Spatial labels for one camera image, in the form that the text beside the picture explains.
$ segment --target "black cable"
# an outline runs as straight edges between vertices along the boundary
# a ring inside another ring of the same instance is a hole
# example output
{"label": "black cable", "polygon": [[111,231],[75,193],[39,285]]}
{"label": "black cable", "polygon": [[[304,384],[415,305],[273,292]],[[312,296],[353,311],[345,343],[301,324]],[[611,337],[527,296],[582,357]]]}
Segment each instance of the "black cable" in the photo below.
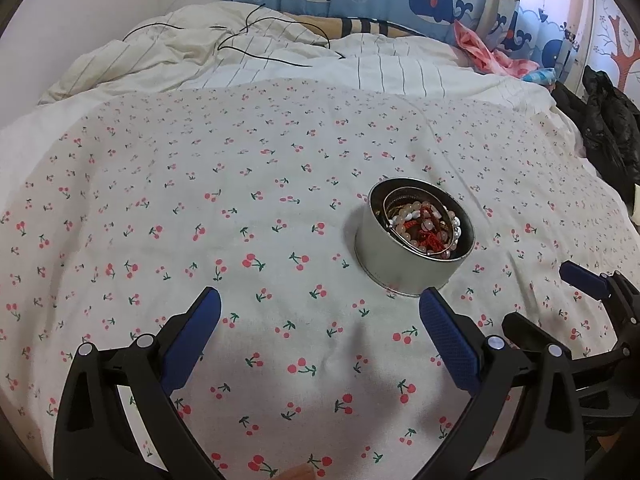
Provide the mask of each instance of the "black cable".
{"label": "black cable", "polygon": [[[247,54],[250,57],[253,57],[255,59],[264,59],[267,61],[278,61],[280,63],[284,63],[284,64],[288,64],[291,66],[299,66],[300,68],[311,68],[311,65],[302,65],[299,63],[293,63],[290,61],[284,61],[283,59],[273,59],[271,57],[264,57],[264,56],[256,56],[255,54],[250,54],[249,52],[245,51],[245,50],[241,50],[238,47],[234,47],[232,45],[225,45],[225,42],[228,40],[232,40],[233,38],[236,38],[238,36],[241,36],[242,34],[244,34],[244,32],[249,32],[249,27],[251,27],[252,25],[255,25],[256,23],[262,22],[263,20],[276,20],[278,22],[284,22],[284,23],[299,23],[300,25],[308,25],[310,27],[315,27],[316,29],[318,29],[320,32],[322,32],[322,35],[324,36],[324,38],[326,39],[327,45],[325,48],[331,50],[331,41],[329,40],[329,36],[328,34],[322,30],[322,27],[319,27],[318,25],[316,25],[315,23],[309,23],[309,22],[299,22],[297,20],[295,21],[289,21],[289,20],[285,20],[283,18],[278,18],[277,16],[264,16],[262,18],[259,18],[257,20],[255,20],[254,22],[249,23],[249,17],[256,12],[257,10],[261,9],[264,6],[264,4],[261,4],[258,7],[255,7],[254,10],[252,10],[251,12],[249,12],[247,14],[247,16],[244,19],[244,27],[240,30],[240,32],[236,33],[236,34],[232,34],[231,36],[226,37],[224,40],[222,40],[222,42],[218,45],[216,50],[222,50],[223,48],[230,48],[232,50],[237,50],[238,52],[242,52],[243,54]],[[139,30],[142,30],[143,28],[146,27],[155,27],[156,25],[162,25],[163,27],[170,27],[170,28],[174,28],[176,30],[184,30],[184,27],[178,27],[177,25],[171,25],[170,23],[147,23],[146,25],[142,25],[138,28],[135,28],[134,30],[132,30],[129,34],[127,34],[122,41],[126,41],[126,39],[133,34],[134,32],[137,32]],[[221,25],[212,25],[208,28],[218,28],[218,29],[228,29],[228,27],[222,27]],[[311,44],[312,46],[323,46],[323,45],[317,45],[315,43]],[[340,54],[340,52],[337,52],[337,54],[340,56],[340,59],[345,59],[345,57]]]}
{"label": "black cable", "polygon": [[[138,28],[134,28],[129,34],[127,34],[124,38],[122,38],[122,41],[126,41],[127,38],[133,34],[134,32],[137,32],[139,30],[142,30],[145,27],[154,27],[156,25],[162,25],[163,27],[171,27],[171,28],[176,28],[177,30],[184,30],[184,27],[178,27],[177,25],[171,25],[171,23],[147,23],[146,25],[142,25],[141,27]],[[222,27],[221,25],[213,25],[211,27],[207,27],[207,28],[228,28],[228,27]]]}
{"label": "black cable", "polygon": [[273,59],[272,57],[256,56],[255,54],[249,54],[247,51],[241,50],[240,48],[235,47],[235,46],[231,46],[231,45],[219,46],[218,50],[222,50],[223,48],[230,48],[232,50],[237,50],[238,52],[242,52],[243,54],[247,54],[247,56],[249,56],[249,57],[255,57],[255,59],[264,59],[264,60],[267,60],[267,61],[279,61],[280,63],[284,63],[284,64],[291,65],[291,66],[299,66],[299,67],[302,67],[302,68],[311,68],[311,65],[300,65],[298,63],[293,63],[293,62],[290,62],[290,61],[284,61],[283,59]]}

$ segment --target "tin can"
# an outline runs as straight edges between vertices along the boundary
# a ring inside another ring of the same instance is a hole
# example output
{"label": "tin can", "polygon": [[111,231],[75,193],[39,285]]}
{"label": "tin can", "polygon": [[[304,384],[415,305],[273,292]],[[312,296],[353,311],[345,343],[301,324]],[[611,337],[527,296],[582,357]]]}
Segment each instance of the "tin can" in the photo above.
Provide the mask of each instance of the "tin can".
{"label": "tin can", "polygon": [[[462,234],[449,259],[423,254],[393,235],[383,210],[386,197],[401,188],[423,190],[435,197],[460,220]],[[439,187],[414,178],[388,178],[369,192],[355,237],[358,262],[377,284],[403,296],[420,296],[429,286],[441,288],[465,261],[476,243],[469,216],[462,206]]]}

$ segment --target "jewelry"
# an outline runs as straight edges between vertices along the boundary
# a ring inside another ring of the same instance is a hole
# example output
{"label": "jewelry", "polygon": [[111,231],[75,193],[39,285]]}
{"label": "jewelry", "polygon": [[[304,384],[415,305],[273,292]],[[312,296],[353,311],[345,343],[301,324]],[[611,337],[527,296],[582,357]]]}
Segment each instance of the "jewelry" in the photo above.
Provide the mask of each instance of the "jewelry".
{"label": "jewelry", "polygon": [[416,195],[415,191],[415,188],[396,190],[385,199],[389,229],[414,250],[448,260],[462,234],[460,219],[455,212],[447,210],[434,196],[423,190],[420,190],[420,196],[427,195],[425,200],[407,202]]}

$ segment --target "bedsheet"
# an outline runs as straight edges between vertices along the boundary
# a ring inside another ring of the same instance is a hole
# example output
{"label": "bedsheet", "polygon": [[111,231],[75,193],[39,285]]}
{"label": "bedsheet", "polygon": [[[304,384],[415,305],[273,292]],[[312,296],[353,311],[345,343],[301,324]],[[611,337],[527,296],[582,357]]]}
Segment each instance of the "bedsheet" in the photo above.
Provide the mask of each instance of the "bedsheet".
{"label": "bedsheet", "polygon": [[558,265],[638,282],[635,233],[551,122],[309,80],[135,93],[61,135],[0,218],[10,422],[50,463],[77,346],[155,333],[213,285],[223,319],[172,401],[227,478],[306,461],[319,477],[411,478],[468,396],[417,300],[377,286],[353,255],[368,190],[396,175],[442,186],[474,222],[478,242],[442,290],[457,312],[489,334],[517,310],[577,356],[612,346],[602,306]]}
{"label": "bedsheet", "polygon": [[[247,18],[257,23],[244,31]],[[327,49],[322,36],[290,21],[274,10],[237,2],[187,6],[141,24],[169,23],[185,30],[142,28],[126,41],[111,41],[79,57],[42,96],[41,106],[0,131],[0,205],[66,129],[101,102],[135,91],[220,88],[304,77],[427,99],[471,97],[517,110],[527,118],[542,114],[573,139],[577,149],[581,146],[575,125],[555,108],[545,89],[512,78],[478,75],[455,47],[429,38],[352,34],[332,40]],[[225,28],[208,28],[212,25]],[[244,33],[231,38],[240,32]],[[240,51],[218,50],[225,40]],[[252,58],[242,50],[271,60]],[[310,66],[290,66],[275,59]]]}

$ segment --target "pearl bracelet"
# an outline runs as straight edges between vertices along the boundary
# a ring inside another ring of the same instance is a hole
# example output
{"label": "pearl bracelet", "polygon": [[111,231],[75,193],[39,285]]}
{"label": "pearl bracelet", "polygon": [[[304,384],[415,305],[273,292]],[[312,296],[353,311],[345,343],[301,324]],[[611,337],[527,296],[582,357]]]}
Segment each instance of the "pearl bracelet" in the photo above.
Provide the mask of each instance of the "pearl bracelet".
{"label": "pearl bracelet", "polygon": [[[438,210],[436,203],[444,210],[445,216]],[[460,219],[435,197],[429,196],[422,202],[401,202],[385,213],[391,232],[414,250],[448,260],[458,246],[458,239],[462,234]]]}

